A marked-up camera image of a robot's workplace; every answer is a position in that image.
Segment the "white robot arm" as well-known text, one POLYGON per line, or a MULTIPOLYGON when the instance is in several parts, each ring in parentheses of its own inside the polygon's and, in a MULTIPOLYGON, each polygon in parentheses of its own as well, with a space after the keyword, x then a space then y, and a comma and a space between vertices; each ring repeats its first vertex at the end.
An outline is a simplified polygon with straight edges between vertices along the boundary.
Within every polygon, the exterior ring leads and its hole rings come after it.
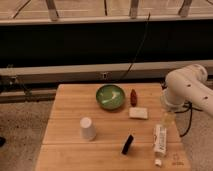
POLYGON ((161 95, 161 103, 165 108, 162 119, 164 127, 174 121, 175 112, 185 101, 195 104, 213 118, 213 90, 205 85, 207 77, 207 70, 199 64, 188 65, 166 75, 166 88, 161 95))

